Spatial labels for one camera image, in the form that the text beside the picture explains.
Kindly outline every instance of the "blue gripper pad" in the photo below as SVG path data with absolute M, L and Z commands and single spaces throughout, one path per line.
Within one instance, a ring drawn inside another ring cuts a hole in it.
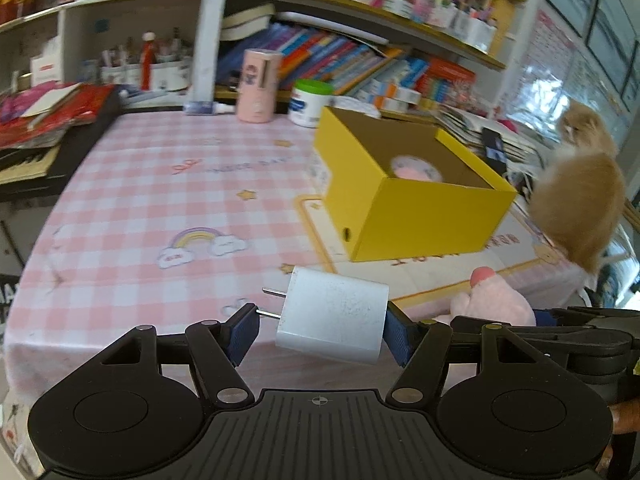
M 235 367 L 239 366 L 251 348 L 260 330 L 260 315 L 253 303 L 240 308 L 225 323 L 230 329 L 229 344 L 225 348 L 226 357 Z
M 558 320 L 548 310 L 534 310 L 536 326 L 558 326 Z
M 414 354 L 412 339 L 416 330 L 415 323 L 411 321 L 402 310 L 389 301 L 386 306 L 385 327 L 382 331 L 382 339 L 389 347 L 389 350 L 391 350 L 396 363 L 402 368 L 406 366 Z

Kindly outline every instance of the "green lid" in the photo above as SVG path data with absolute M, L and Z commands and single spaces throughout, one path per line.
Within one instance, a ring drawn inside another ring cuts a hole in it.
M 334 93 L 334 87 L 329 83 L 315 81 L 314 79 L 298 79 L 293 88 L 318 95 L 331 95 Z

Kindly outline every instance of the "red bottle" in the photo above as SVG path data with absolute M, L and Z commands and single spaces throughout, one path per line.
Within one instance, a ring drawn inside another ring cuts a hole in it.
M 142 35 L 142 41 L 144 41 L 145 44 L 142 47 L 142 55 L 140 56 L 142 70 L 142 74 L 140 75 L 141 90 L 150 90 L 151 87 L 151 65 L 156 62 L 155 40 L 156 35 L 152 32 L 145 32 Z

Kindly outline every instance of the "tablecloth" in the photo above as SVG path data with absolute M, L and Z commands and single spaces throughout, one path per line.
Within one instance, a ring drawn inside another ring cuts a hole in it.
M 32 404 L 139 324 L 182 332 L 225 320 L 246 301 L 279 312 L 294 266 L 381 282 L 412 318 L 442 314 L 473 268 L 500 270 L 535 308 L 563 304 L 582 272 L 545 246 L 517 212 L 485 251 L 348 262 L 308 176 L 313 130 L 181 112 L 118 119 L 77 170 L 24 270 L 5 337 L 15 394 Z M 384 394 L 399 369 L 320 360 L 274 346 L 266 319 L 239 368 L 248 385 L 363 388 Z M 166 373 L 185 383 L 183 367 Z

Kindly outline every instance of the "finger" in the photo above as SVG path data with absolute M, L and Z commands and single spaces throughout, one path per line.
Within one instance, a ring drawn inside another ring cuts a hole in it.
M 607 469 L 609 469 L 609 464 L 611 464 L 611 459 L 613 458 L 613 448 L 611 445 L 608 445 L 602 454 L 600 462 L 596 466 L 596 473 L 599 475 L 605 475 Z
M 613 434 L 640 431 L 640 398 L 610 406 L 613 417 Z

